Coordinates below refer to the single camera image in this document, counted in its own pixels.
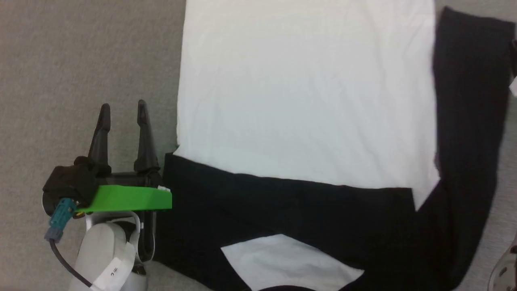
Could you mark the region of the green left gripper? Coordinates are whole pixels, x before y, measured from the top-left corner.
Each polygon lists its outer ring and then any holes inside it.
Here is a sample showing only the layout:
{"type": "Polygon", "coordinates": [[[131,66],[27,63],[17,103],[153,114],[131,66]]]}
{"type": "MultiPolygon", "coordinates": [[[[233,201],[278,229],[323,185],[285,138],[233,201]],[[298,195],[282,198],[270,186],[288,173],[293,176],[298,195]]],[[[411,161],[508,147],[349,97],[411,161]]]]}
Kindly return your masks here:
{"type": "MultiPolygon", "coordinates": [[[[147,103],[137,103],[137,124],[140,127],[139,146],[134,170],[137,173],[159,171],[153,129],[147,103]]],[[[108,165],[108,134],[111,129],[111,109],[108,103],[101,106],[97,124],[89,147],[88,157],[98,164],[108,165]]],[[[159,173],[122,177],[122,184],[100,185],[89,206],[78,206],[76,213],[139,212],[169,210],[173,195],[162,186],[159,173]]]]}

